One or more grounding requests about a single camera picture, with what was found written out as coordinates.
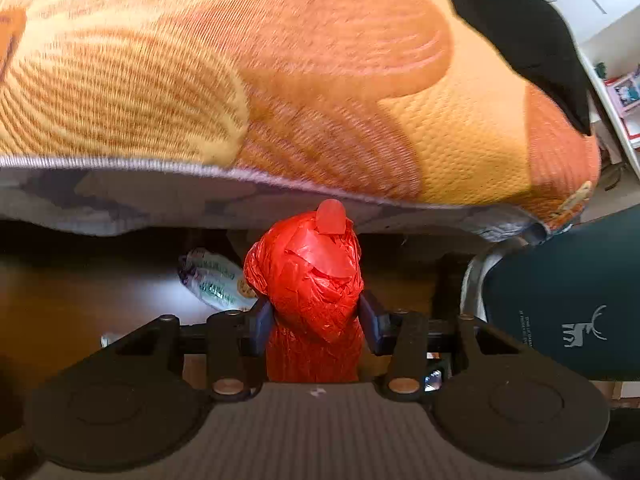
crumpled red plastic bag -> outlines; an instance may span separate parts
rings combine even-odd
[[[356,381],[364,283],[353,223],[337,200],[277,222],[249,250],[244,276],[275,309],[267,345],[271,381]]]

copper-colored bolt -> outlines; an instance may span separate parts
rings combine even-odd
[[[388,388],[395,394],[414,394],[420,389],[420,383],[411,377],[396,377],[391,379]]]
[[[244,383],[239,379],[218,379],[213,383],[213,391],[219,395],[237,395],[244,390]]]

wooden floor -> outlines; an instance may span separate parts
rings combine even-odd
[[[183,324],[204,322],[212,310],[180,284],[180,254],[205,246],[239,263],[224,232],[148,229],[96,238],[0,222],[0,233],[0,434],[20,425],[28,391],[97,351],[103,333],[128,333],[165,313]],[[428,309],[432,265],[404,260],[401,237],[360,240],[366,285],[383,304]],[[364,362],[370,371],[386,363]]]

plastic package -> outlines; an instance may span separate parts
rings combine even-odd
[[[181,257],[178,275],[194,295],[219,311],[247,311],[258,299],[240,267],[206,249],[197,248]]]
[[[272,381],[356,381],[364,284],[353,223],[337,200],[275,224],[249,250],[247,281],[276,311],[267,346]]]

ribbed gray surface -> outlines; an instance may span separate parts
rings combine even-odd
[[[521,473],[477,462],[446,442],[416,404],[371,384],[265,384],[249,402],[218,405],[199,434],[153,465],[117,474],[46,463],[33,480],[596,480],[583,463]]]

